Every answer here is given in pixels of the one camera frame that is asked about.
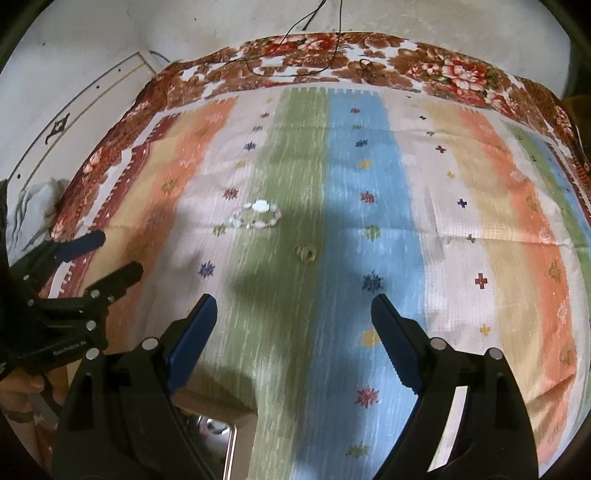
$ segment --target bracelet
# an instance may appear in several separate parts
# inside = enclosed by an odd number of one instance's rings
[[[245,220],[242,218],[242,214],[246,210],[252,210],[255,213],[267,213],[272,212],[273,217],[268,221],[265,220]],[[269,203],[266,200],[259,199],[254,203],[247,202],[241,208],[236,209],[232,212],[232,216],[228,217],[226,223],[232,228],[255,228],[257,230],[263,228],[274,227],[277,225],[279,219],[283,217],[283,212],[279,210],[279,207],[274,203]]]

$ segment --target red cross pattern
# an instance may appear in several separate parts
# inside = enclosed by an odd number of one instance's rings
[[[478,278],[474,279],[474,283],[476,285],[480,285],[480,289],[484,290],[484,285],[486,285],[488,283],[488,279],[484,278],[484,275],[482,275],[482,273],[479,273]]]

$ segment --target bed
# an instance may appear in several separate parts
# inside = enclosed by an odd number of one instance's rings
[[[545,471],[590,407],[588,173],[560,102],[530,80],[380,33],[262,38],[144,87],[52,233],[103,229],[106,244],[46,294],[139,261],[109,352],[213,295],[189,388],[257,412],[249,477],[357,480],[416,398],[371,325],[385,293],[429,336],[503,350]]]

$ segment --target crumpled white fabric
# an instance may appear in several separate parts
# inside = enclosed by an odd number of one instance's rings
[[[26,188],[19,194],[16,204],[9,206],[6,249],[10,265],[51,238],[56,206],[64,190],[62,182],[50,179]]]

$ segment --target green stripe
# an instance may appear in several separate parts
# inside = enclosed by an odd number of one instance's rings
[[[288,480],[297,447],[319,262],[305,264],[293,248],[323,247],[327,106],[325,89],[283,92],[250,192],[285,215],[275,228],[241,231],[233,249],[239,274],[228,279],[236,303],[220,380],[258,410],[249,474],[256,480]]]
[[[521,128],[514,125],[505,124],[511,131],[513,136],[521,144],[525,152],[530,156],[534,155],[536,161],[532,162],[536,170],[546,183],[546,187],[550,192],[550,196],[556,202],[562,213],[564,225],[573,241],[574,249],[579,259],[581,266],[581,273],[583,274],[583,281],[585,284],[585,292],[587,294],[587,306],[591,312],[591,261],[587,254],[587,242],[585,240],[583,231],[581,230],[577,219],[574,216],[573,209],[567,199],[564,197],[564,193],[560,186],[557,185],[554,175],[552,174],[550,164],[543,152],[536,146],[529,134],[523,131]],[[591,398],[591,382],[587,381],[586,391],[584,394],[583,405],[587,404]],[[587,409],[582,409],[577,418],[575,428],[581,424],[584,420],[584,415]]]

